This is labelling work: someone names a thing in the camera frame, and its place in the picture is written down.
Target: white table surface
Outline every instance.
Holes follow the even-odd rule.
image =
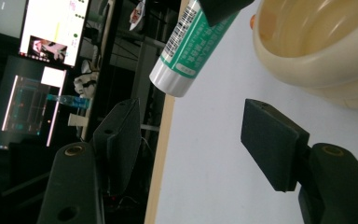
[[[358,159],[358,110],[332,105],[276,80],[255,56],[242,10],[183,98],[175,99],[156,223],[303,223],[295,192],[276,192],[241,143],[246,98],[264,101]]]

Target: black cable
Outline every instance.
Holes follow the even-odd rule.
[[[136,46],[138,48],[140,48],[141,45],[137,44],[135,41],[136,40],[141,41],[141,42],[144,41],[143,39],[142,40],[141,39],[136,39],[136,38],[134,39],[134,38],[128,37],[127,35],[117,35],[117,37],[120,37],[121,39],[127,41],[128,43],[130,43],[130,44],[132,44],[132,45],[134,45],[134,46]]]
[[[134,56],[136,58],[136,60],[138,60],[138,55],[135,55],[134,53],[132,53],[131,51],[127,50],[126,48],[124,48],[123,46],[119,45],[117,42],[115,42],[115,44],[121,48],[124,49],[125,51],[127,51],[130,55]]]
[[[125,58],[125,59],[130,59],[130,60],[133,60],[133,61],[138,61],[138,59],[133,59],[133,58],[126,57],[126,56],[123,56],[123,55],[120,55],[120,54],[116,54],[116,53],[112,53],[112,55],[116,55],[116,56],[118,56],[118,57]]]

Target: monitor screen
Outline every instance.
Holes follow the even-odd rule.
[[[65,76],[66,70],[8,57],[0,87],[0,149],[24,140],[50,145],[59,104],[47,96],[61,95]]]
[[[28,0],[19,54],[74,67],[89,7],[90,0]]]

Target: beige plastic bowl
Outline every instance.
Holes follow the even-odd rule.
[[[358,99],[358,0],[263,0],[254,45],[280,81],[331,102]]]

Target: plastic container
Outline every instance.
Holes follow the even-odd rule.
[[[254,45],[280,81],[358,108],[358,1],[262,0]]]
[[[81,108],[81,109],[87,109],[90,105],[90,100],[87,98],[81,98],[78,96],[72,96],[72,95],[48,95],[48,100],[51,101],[57,101],[62,105],[69,105],[71,107],[75,108]]]
[[[238,13],[210,27],[197,0],[190,0],[151,74],[165,93],[182,97]]]

